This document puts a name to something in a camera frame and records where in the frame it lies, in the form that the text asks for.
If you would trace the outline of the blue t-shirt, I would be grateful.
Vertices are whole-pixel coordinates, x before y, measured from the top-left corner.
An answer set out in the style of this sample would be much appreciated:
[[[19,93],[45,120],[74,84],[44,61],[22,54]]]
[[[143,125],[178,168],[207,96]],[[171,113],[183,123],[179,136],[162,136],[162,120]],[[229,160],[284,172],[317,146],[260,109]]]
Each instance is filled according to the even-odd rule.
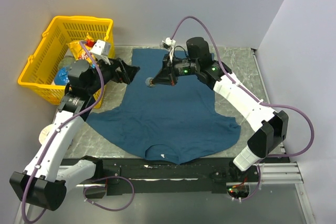
[[[91,113],[87,124],[110,143],[143,159],[182,164],[235,145],[241,127],[235,118],[215,111],[215,94],[195,76],[175,86],[149,88],[164,51],[134,49],[132,64],[140,67],[121,104]]]

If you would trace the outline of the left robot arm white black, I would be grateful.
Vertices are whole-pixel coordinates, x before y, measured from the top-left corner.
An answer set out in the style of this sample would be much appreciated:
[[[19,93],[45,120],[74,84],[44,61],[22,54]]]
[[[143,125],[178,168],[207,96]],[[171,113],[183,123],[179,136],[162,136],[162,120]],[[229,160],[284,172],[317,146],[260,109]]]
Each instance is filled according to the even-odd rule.
[[[24,171],[10,177],[9,183],[23,204],[55,211],[78,184],[103,179],[103,162],[99,158],[84,156],[63,172],[59,167],[71,141],[98,102],[93,95],[109,81],[130,84],[139,70],[140,67],[130,66],[120,58],[99,60],[94,66],[78,60],[69,67],[65,95],[45,142]]]

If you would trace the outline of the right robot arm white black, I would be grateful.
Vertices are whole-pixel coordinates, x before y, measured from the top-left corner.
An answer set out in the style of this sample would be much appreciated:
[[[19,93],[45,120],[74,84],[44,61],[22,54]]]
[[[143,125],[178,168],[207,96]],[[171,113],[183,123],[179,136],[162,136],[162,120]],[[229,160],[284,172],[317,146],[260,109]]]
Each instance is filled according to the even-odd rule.
[[[175,56],[175,43],[171,38],[161,42],[168,54],[162,60],[161,70],[146,83],[150,87],[156,84],[174,86],[179,77],[195,75],[245,118],[254,133],[229,169],[230,177],[239,182],[247,176],[252,165],[267,157],[286,138],[288,115],[263,106],[261,100],[248,94],[248,89],[231,69],[220,60],[213,59],[204,38],[194,37],[186,42],[186,58]]]

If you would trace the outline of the yellow snack bag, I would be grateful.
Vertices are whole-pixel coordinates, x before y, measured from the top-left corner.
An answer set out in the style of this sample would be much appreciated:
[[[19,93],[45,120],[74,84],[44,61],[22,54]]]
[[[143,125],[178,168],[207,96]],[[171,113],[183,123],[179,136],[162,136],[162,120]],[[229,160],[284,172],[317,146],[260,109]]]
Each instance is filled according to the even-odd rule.
[[[90,51],[96,43],[96,41],[88,33],[83,40],[86,42],[84,46],[88,51]],[[80,45],[79,40],[73,40],[72,42],[67,43],[67,46],[76,60],[83,59],[92,64],[92,60],[89,58],[86,51]]]

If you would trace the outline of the blue plastic bag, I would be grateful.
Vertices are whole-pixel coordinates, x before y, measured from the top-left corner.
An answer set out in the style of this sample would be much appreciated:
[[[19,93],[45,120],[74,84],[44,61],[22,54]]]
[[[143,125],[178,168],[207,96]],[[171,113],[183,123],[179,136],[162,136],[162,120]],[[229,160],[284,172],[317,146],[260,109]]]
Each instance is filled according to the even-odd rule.
[[[65,86],[69,82],[69,69],[69,67],[63,67],[56,73],[53,80],[54,85]]]

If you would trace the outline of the yellow plastic basket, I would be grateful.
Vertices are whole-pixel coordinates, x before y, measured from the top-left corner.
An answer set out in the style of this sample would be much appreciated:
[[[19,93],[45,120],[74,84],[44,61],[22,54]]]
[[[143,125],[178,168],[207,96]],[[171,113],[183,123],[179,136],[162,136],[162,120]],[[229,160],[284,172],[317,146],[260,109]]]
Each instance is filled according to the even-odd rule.
[[[84,40],[90,35],[94,40],[111,44],[109,58],[115,57],[113,20],[92,16],[55,16],[42,34],[35,52],[28,57],[26,66],[18,78],[18,84],[29,88],[53,105],[58,105],[65,94],[64,86],[52,84],[58,64],[68,50],[68,44]]]

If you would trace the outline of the toilet paper roll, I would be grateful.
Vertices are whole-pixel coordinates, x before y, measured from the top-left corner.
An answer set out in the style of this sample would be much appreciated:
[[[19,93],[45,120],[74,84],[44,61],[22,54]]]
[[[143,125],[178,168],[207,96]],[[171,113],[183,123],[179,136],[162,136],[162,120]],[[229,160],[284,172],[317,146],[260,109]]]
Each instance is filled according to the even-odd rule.
[[[39,134],[39,137],[38,137],[38,140],[39,140],[39,143],[41,145],[43,145],[43,143],[45,142],[47,136],[49,135],[50,131],[53,129],[54,125],[53,124],[50,124],[50,125],[47,125],[46,127],[44,127],[40,134]]]

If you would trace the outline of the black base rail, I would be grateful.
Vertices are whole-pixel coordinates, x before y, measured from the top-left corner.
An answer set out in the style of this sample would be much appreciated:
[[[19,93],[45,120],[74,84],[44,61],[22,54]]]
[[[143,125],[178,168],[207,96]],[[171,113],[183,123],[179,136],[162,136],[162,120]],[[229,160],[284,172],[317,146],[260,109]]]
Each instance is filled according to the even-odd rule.
[[[107,195],[140,193],[211,192],[225,194],[232,185],[255,184],[259,176],[255,167],[241,175],[233,174],[232,158],[199,158],[177,165],[140,158],[104,158],[101,181],[84,180],[82,186],[99,185]]]

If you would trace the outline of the aluminium frame rail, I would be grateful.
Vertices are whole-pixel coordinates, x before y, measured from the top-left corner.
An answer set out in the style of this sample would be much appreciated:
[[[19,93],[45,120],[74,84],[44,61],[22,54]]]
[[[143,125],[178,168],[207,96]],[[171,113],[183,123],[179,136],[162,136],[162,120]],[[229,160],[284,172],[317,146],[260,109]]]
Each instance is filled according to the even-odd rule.
[[[63,172],[68,168],[72,167],[76,163],[78,163],[80,159],[67,159],[61,162],[59,167],[59,171]],[[244,183],[240,183],[238,185],[232,185],[227,188],[226,194],[232,197],[233,200],[243,201],[245,197],[241,195],[242,187],[248,187],[250,185],[256,185],[258,189],[261,189],[262,185],[281,185],[281,184],[294,184],[299,201],[301,204],[301,208],[303,211],[304,218],[307,223],[315,223],[316,219],[313,215],[309,199],[305,195],[304,187],[303,187],[303,178],[301,172],[299,170],[299,166],[297,163],[291,163],[287,159],[275,159],[275,158],[267,158],[260,163],[252,165],[250,168],[255,167],[257,169],[257,174],[259,176],[258,182],[255,184],[248,183],[245,185]],[[233,170],[234,175],[241,175],[243,173],[237,173]],[[94,179],[94,181],[99,182],[101,178]],[[91,185],[91,186],[82,186],[78,184],[75,188],[84,188],[88,189],[90,187],[98,188],[101,187],[107,192],[107,189],[104,186],[99,185]],[[34,206],[31,204],[26,204],[26,207]]]

